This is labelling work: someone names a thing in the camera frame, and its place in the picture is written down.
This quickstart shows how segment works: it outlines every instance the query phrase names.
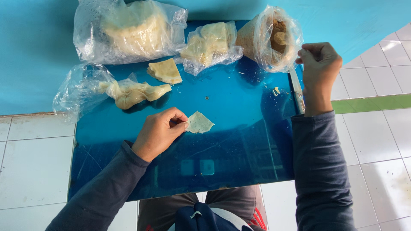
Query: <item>gray long sleeve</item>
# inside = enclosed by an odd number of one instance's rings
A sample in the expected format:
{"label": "gray long sleeve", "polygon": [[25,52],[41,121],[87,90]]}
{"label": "gray long sleeve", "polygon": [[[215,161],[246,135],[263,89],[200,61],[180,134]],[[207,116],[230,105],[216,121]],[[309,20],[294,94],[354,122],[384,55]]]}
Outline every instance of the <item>gray long sleeve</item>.
{"label": "gray long sleeve", "polygon": [[334,111],[291,121],[298,230],[356,230]]}
{"label": "gray long sleeve", "polygon": [[107,230],[149,162],[124,141],[111,162],[74,195],[47,227],[47,231]]}

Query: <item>red stripe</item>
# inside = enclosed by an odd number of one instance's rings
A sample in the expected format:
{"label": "red stripe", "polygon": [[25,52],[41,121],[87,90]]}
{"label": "red stripe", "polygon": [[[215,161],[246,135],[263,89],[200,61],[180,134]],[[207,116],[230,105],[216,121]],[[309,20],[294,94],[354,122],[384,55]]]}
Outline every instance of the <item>red stripe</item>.
{"label": "red stripe", "polygon": [[264,229],[267,230],[266,224],[264,223],[263,216],[261,216],[261,213],[260,211],[258,211],[257,207],[256,207],[256,211],[257,211],[258,216],[261,218],[261,222],[263,223]]}
{"label": "red stripe", "polygon": [[258,226],[257,222],[255,222],[253,219],[250,220],[251,223],[253,223],[255,226]]}
{"label": "red stripe", "polygon": [[260,227],[263,228],[264,226],[261,224],[260,219],[258,218],[258,216],[254,213],[254,218],[257,220],[257,222],[260,224]]}

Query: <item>hand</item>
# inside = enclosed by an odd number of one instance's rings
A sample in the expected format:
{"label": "hand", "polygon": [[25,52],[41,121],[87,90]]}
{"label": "hand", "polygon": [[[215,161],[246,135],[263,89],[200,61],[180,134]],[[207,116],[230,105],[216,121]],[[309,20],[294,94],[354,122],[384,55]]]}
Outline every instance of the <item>hand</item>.
{"label": "hand", "polygon": [[302,81],[305,115],[316,116],[332,111],[332,84],[342,66],[342,58],[328,42],[307,43],[298,51],[297,64],[304,64]]}
{"label": "hand", "polygon": [[141,159],[152,161],[185,132],[187,120],[187,116],[176,107],[147,116],[132,150]]}

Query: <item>table top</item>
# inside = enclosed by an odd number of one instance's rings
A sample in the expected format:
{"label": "table top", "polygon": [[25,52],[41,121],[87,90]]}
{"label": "table top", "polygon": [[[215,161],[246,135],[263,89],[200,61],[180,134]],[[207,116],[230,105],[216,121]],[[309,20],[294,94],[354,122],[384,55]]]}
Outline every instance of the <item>table top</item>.
{"label": "table top", "polygon": [[[246,22],[236,22],[237,29]],[[188,22],[186,37],[208,23]],[[117,80],[134,72],[139,82],[163,84],[147,74],[149,62],[106,67]],[[200,111],[215,126],[178,137],[147,167],[127,201],[293,179],[290,116],[297,108],[288,74],[267,73],[247,57],[198,76],[177,67],[183,82],[160,99],[121,110],[108,98],[80,119],[69,199],[110,162],[123,140],[134,142],[148,115],[172,106],[187,116]],[[296,72],[303,87],[301,66]],[[281,92],[277,96],[274,87]]]}

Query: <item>wrist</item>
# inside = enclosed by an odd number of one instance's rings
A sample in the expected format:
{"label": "wrist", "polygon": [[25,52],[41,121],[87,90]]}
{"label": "wrist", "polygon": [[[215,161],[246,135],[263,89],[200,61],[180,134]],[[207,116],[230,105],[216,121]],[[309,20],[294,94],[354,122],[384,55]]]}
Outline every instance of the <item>wrist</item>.
{"label": "wrist", "polygon": [[133,152],[140,157],[141,159],[143,159],[144,161],[147,162],[151,162],[154,158],[152,158],[149,154],[149,152],[147,150],[144,150],[144,148],[140,148],[138,147],[135,143],[133,144],[133,146],[131,147],[131,150],[133,150]]}
{"label": "wrist", "polygon": [[307,94],[304,97],[305,117],[318,116],[332,111],[331,95],[326,92]]}

